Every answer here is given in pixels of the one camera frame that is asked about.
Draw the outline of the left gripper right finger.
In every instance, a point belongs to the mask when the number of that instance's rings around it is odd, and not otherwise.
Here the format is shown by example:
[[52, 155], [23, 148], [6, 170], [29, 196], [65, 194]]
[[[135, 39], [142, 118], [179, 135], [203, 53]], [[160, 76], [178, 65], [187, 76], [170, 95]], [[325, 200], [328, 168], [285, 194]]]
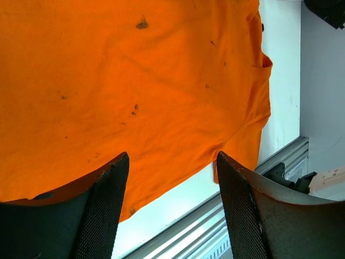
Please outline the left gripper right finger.
[[224, 152], [217, 173], [234, 258], [344, 258], [344, 202], [285, 187]]

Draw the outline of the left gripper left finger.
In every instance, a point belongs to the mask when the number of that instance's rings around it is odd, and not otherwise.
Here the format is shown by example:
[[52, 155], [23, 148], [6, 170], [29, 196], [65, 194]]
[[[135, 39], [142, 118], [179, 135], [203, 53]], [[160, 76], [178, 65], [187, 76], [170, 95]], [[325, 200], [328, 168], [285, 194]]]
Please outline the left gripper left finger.
[[1, 203], [1, 258], [111, 258], [129, 156], [33, 199]]

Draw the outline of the orange t shirt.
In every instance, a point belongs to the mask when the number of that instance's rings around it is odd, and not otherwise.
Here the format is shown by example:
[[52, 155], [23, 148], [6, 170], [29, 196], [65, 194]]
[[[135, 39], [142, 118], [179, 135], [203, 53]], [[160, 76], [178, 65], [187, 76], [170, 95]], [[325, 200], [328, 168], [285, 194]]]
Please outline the orange t shirt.
[[1, 201], [122, 152], [121, 221], [225, 152], [258, 164], [272, 62], [259, 1], [1, 1]]

